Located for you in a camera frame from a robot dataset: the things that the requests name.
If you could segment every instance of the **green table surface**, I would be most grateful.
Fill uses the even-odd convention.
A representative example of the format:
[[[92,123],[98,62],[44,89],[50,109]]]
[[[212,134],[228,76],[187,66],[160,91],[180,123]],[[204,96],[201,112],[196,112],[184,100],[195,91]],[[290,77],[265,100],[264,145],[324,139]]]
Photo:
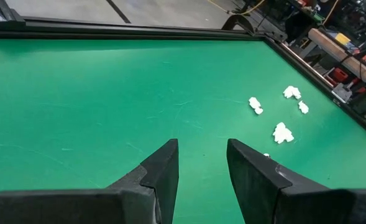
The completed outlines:
[[[273,141],[279,122],[293,142]],[[327,187],[366,188],[366,131],[263,42],[0,40],[0,190],[106,187],[170,138],[174,223],[243,223],[228,138]]]

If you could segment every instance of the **white object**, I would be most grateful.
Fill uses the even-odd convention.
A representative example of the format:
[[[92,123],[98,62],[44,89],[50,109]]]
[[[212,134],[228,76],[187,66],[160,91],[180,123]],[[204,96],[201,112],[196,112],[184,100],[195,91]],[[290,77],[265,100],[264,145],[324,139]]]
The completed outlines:
[[[272,135],[274,136],[274,141],[278,144],[281,144],[284,141],[291,142],[294,140],[292,132],[286,128],[285,124],[282,122],[277,124],[277,127],[275,128],[275,131]]]
[[[303,101],[299,102],[299,109],[303,114],[308,113],[308,106]]]
[[[262,114],[262,113],[263,113],[263,109],[261,109],[261,108],[255,108],[255,113],[256,113],[257,115],[260,115],[260,114]]]
[[[260,102],[256,99],[256,97],[250,97],[249,99],[249,105],[251,108],[255,110],[255,113],[257,115],[260,115],[263,113],[263,109],[261,108]]]
[[[295,96],[296,99],[301,98],[301,93],[299,89],[293,86],[288,86],[288,88],[286,88],[286,90],[283,92],[283,95],[286,98],[291,98],[292,96]]]

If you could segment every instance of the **concrete floor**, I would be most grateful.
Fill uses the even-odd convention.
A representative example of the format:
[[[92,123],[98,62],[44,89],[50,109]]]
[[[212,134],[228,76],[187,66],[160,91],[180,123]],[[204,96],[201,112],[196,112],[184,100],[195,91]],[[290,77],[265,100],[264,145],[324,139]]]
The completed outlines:
[[[125,24],[106,0],[6,0],[22,16]],[[229,17],[208,0],[112,0],[132,24],[220,29]],[[225,10],[243,6],[242,0],[213,0]],[[257,25],[262,17],[252,13]],[[268,21],[260,30],[280,31]]]

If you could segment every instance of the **wire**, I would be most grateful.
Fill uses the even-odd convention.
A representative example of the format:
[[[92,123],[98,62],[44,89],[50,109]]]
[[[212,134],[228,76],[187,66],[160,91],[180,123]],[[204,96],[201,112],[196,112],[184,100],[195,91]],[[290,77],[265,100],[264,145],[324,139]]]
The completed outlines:
[[[325,20],[322,22],[322,26],[325,25],[325,23],[327,22],[327,20],[329,19],[329,17],[331,16],[334,8],[336,7],[337,3],[339,2],[339,0],[336,0],[336,2],[334,2],[334,5],[332,7],[332,9],[329,11],[329,14],[327,15],[327,17],[325,18]],[[300,48],[302,48],[304,45],[306,45],[309,42],[309,40],[306,40],[301,46]]]
[[[246,12],[243,12],[243,13],[233,13],[231,12],[230,10],[225,10],[223,9],[223,7],[219,6],[218,4],[216,4],[215,2],[213,2],[213,0],[208,0],[208,2],[210,2],[211,4],[215,5],[216,7],[218,7],[219,9],[223,10],[225,13],[227,14],[231,14],[231,15],[247,15],[251,12],[253,12],[254,10],[256,10],[259,6],[261,6],[263,4],[265,0],[261,0],[259,3],[257,3],[257,5],[255,5],[252,9],[249,9],[248,11]]]

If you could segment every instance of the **yellow cable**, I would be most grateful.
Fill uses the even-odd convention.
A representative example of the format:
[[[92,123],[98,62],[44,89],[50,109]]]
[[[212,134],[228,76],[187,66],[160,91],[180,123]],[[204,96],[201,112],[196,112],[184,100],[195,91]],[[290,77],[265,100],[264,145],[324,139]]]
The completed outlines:
[[[219,9],[223,10],[225,13],[227,14],[232,14],[232,15],[246,15],[246,14],[249,14],[251,12],[253,12],[253,10],[255,10],[256,8],[258,8],[259,6],[261,6],[263,4],[265,0],[261,0],[257,5],[255,5],[252,9],[249,9],[248,11],[246,12],[243,12],[243,13],[232,13],[228,10],[225,10],[223,9],[221,6],[219,6],[218,4],[214,3],[213,0],[208,0],[208,2],[210,2],[211,4],[215,5],[216,7],[218,7]]]
[[[329,19],[329,17],[331,16],[331,14],[332,14],[332,12],[333,12],[333,10],[334,10],[334,8],[336,7],[336,5],[337,5],[337,2],[339,2],[339,0],[336,0],[336,2],[334,2],[334,5],[333,5],[333,7],[332,7],[332,9],[331,9],[331,11],[329,11],[329,14],[327,15],[327,17],[325,18],[325,20],[324,20],[324,22],[322,23],[322,25],[324,25],[326,22],[327,22],[327,20]],[[301,46],[300,46],[300,48],[302,48],[304,45],[306,45],[307,44],[307,42],[309,42],[309,40],[306,40]]]

